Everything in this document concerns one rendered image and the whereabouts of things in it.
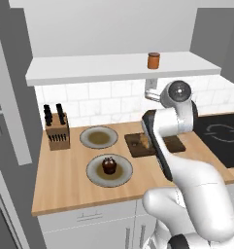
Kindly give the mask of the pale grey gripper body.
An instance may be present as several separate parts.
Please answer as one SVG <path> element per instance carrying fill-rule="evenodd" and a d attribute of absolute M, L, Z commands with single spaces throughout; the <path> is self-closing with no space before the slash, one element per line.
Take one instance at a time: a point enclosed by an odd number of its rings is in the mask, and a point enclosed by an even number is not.
<path fill-rule="evenodd" d="M 149 100 L 159 100 L 160 95 L 157 91 L 157 80 L 146 79 L 145 83 L 145 98 Z"/>

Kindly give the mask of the orange jam jar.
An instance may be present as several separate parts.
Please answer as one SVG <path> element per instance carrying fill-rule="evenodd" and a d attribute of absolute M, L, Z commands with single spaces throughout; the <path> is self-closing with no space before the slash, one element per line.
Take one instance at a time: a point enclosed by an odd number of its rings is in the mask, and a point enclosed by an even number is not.
<path fill-rule="evenodd" d="M 148 68 L 157 69 L 159 67 L 160 53 L 149 53 Z"/>

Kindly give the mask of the white open cabinet shelf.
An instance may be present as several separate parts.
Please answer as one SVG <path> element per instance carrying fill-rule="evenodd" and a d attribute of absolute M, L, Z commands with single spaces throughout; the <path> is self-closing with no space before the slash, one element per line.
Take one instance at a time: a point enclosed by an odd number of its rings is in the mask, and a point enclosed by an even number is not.
<path fill-rule="evenodd" d="M 25 78 L 32 87 L 215 75 L 220 71 L 220 67 L 191 52 L 162 53 L 158 69 L 148 68 L 146 53 L 132 53 L 36 57 Z"/>

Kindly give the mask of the golden brown croissant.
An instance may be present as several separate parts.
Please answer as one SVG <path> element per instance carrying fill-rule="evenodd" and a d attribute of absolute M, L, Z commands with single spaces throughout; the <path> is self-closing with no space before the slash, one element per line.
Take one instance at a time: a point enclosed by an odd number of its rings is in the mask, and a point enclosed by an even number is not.
<path fill-rule="evenodd" d="M 148 149 L 150 147 L 150 141 L 149 141 L 148 137 L 145 135 L 145 133 L 140 134 L 140 142 L 142 143 L 142 145 L 146 149 Z"/>

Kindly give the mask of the dark brown cutting board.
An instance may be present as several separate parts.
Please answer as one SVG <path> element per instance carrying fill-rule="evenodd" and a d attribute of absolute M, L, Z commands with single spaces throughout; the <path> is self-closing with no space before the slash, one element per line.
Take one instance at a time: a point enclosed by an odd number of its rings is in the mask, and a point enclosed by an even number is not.
<path fill-rule="evenodd" d="M 148 157 L 155 155 L 155 150 L 153 146 L 149 146 L 148 148 L 146 148 L 142 144 L 140 140 L 140 133 L 125 134 L 124 139 L 133 158 Z M 178 153 L 185 151 L 185 146 L 178 136 L 164 137 L 163 140 L 170 153 Z"/>

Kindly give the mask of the grey plate with brown centre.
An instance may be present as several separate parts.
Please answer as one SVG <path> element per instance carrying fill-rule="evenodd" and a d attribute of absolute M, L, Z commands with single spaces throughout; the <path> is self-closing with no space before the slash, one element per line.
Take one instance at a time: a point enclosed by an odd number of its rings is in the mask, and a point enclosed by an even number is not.
<path fill-rule="evenodd" d="M 102 125 L 87 128 L 80 135 L 82 144 L 90 149 L 106 149 L 116 144 L 117 140 L 117 133 Z"/>
<path fill-rule="evenodd" d="M 106 174 L 103 169 L 103 160 L 112 158 L 117 163 L 116 172 Z M 95 185 L 104 188 L 114 188 L 124 185 L 130 180 L 133 174 L 131 162 L 116 154 L 104 154 L 93 158 L 86 167 L 86 176 Z"/>

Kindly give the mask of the black hob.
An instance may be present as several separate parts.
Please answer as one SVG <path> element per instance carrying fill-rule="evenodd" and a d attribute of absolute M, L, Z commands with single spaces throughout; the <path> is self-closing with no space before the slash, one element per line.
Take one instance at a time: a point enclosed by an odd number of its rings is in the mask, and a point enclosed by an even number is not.
<path fill-rule="evenodd" d="M 234 168 L 234 114 L 199 117 L 193 131 L 226 168 Z"/>

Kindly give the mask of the brown chocolate cupcake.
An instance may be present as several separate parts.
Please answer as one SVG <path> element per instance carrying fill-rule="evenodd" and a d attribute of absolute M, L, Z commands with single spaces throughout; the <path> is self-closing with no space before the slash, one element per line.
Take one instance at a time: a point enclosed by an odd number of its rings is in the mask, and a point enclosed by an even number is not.
<path fill-rule="evenodd" d="M 114 174 L 117 170 L 117 163 L 112 157 L 104 158 L 102 166 L 106 174 Z"/>

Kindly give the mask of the wooden knife block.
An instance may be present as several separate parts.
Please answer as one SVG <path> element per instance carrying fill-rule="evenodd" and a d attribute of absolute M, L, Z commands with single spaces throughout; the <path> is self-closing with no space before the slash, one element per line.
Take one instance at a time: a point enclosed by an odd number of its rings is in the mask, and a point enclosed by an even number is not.
<path fill-rule="evenodd" d="M 60 123 L 57 113 L 52 114 L 51 126 L 46 125 L 46 134 L 51 151 L 66 150 L 70 148 L 70 129 L 67 116 L 64 116 L 64 125 Z"/>

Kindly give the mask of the grey fridge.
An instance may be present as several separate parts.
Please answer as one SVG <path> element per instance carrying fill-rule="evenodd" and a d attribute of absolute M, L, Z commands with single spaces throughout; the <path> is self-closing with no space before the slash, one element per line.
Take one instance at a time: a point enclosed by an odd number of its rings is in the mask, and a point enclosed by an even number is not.
<path fill-rule="evenodd" d="M 1 166 L 5 166 L 9 169 L 16 169 L 17 167 L 21 167 L 22 165 L 32 162 L 25 133 L 23 131 L 21 118 L 17 108 L 17 101 L 1 39 L 0 106 L 0 110 L 3 112 L 3 114 L 0 115 L 0 126 L 2 130 L 0 141 L 2 138 L 9 136 L 8 141 L 3 144 L 1 149 L 1 155 L 5 161 L 0 161 L 0 207 L 3 210 L 4 217 L 12 233 L 14 242 L 17 245 L 17 249 L 30 249 L 22 225 L 18 218 L 13 198 L 10 196 L 6 174 L 3 174 L 1 170 Z"/>

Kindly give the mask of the white cupboard door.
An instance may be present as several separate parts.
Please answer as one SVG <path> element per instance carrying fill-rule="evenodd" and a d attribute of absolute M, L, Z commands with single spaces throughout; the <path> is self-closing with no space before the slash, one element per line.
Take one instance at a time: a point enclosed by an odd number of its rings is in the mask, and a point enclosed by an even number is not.
<path fill-rule="evenodd" d="M 156 224 L 156 219 L 151 215 L 139 215 L 135 219 L 135 231 L 133 236 L 133 249 L 140 249 L 139 248 L 139 241 L 140 241 L 140 234 L 141 234 L 141 225 L 146 225 L 145 237 L 144 237 L 144 244 L 150 238 L 150 236 L 154 232 Z"/>
<path fill-rule="evenodd" d="M 125 229 L 130 228 L 131 249 L 134 218 L 44 233 L 47 249 L 125 249 Z"/>

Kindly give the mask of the white drawer front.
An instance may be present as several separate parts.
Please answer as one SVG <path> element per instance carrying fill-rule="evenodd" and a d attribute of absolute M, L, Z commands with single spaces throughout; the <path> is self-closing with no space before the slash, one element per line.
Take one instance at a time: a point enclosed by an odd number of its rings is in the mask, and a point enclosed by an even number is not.
<path fill-rule="evenodd" d="M 128 200 L 113 204 L 57 212 L 38 217 L 42 232 L 60 231 L 84 225 L 129 218 L 135 214 L 136 201 Z"/>

